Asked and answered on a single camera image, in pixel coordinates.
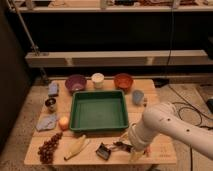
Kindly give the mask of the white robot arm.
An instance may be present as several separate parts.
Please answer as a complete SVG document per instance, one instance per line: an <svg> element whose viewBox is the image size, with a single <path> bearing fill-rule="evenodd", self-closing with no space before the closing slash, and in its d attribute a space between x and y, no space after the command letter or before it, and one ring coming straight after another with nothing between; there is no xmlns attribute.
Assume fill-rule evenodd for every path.
<svg viewBox="0 0 213 171"><path fill-rule="evenodd" d="M176 108L170 102L148 106L141 119L128 129L128 138L134 150L143 151L161 133L213 160L213 133L182 121L175 113Z"/></svg>

